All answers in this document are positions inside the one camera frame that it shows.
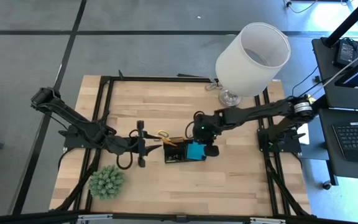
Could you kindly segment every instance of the metal lamp base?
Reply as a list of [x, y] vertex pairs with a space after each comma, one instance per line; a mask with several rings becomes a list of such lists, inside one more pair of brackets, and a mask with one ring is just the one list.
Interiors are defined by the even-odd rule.
[[219, 92], [219, 102], [223, 106], [237, 106], [241, 102], [241, 97], [230, 93], [229, 90], [222, 89]]

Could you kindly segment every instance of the wooden table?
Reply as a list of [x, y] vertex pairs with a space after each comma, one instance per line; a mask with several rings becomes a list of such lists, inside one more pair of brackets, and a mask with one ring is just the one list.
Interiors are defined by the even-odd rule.
[[[91, 119], [100, 76], [84, 76], [75, 109]], [[145, 130], [156, 134], [164, 129], [171, 136], [184, 136], [195, 111], [212, 114], [222, 108], [218, 91], [206, 91], [205, 83], [115, 81], [107, 124], [120, 136], [144, 120]], [[279, 80], [268, 86], [270, 101], [284, 97]], [[100, 115], [105, 96], [102, 97]], [[255, 106], [254, 98], [243, 98], [239, 107]], [[274, 118], [275, 123], [281, 118]], [[205, 162], [165, 164], [162, 147], [145, 157], [146, 167], [136, 163], [124, 170], [127, 177], [120, 196], [113, 200], [93, 199], [92, 212], [154, 213], [188, 215], [272, 215], [263, 155], [259, 151], [257, 121], [223, 132], [216, 140], [218, 157]], [[56, 208], [76, 185], [84, 149], [74, 149], [62, 160], [50, 208]], [[299, 161], [281, 153], [285, 183], [301, 206], [310, 212], [309, 200]], [[115, 164], [116, 156], [103, 151], [99, 168]], [[129, 154], [120, 157], [125, 166]], [[85, 207], [88, 186], [84, 188], [80, 208]], [[282, 201], [276, 186], [278, 208]]]

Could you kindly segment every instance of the blue object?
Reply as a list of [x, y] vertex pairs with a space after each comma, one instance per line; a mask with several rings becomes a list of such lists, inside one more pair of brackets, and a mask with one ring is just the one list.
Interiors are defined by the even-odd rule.
[[187, 145], [187, 159], [205, 160], [204, 144], [194, 142]]

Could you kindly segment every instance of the scissors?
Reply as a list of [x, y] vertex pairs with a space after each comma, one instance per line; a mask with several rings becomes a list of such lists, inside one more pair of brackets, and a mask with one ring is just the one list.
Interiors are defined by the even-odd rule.
[[169, 144], [169, 145], [175, 146], [175, 147], [178, 147], [178, 145], [176, 145], [175, 143], [183, 142], [185, 140], [185, 138], [183, 138], [183, 137], [169, 138], [169, 134], [164, 130], [158, 131], [157, 135], [161, 138], [161, 140], [165, 144]]

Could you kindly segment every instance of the lamp shade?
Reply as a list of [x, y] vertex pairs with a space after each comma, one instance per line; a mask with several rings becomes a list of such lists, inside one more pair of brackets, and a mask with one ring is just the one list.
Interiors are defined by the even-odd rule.
[[291, 55], [287, 37], [261, 23], [245, 26], [216, 61], [216, 75], [231, 93], [259, 95]]

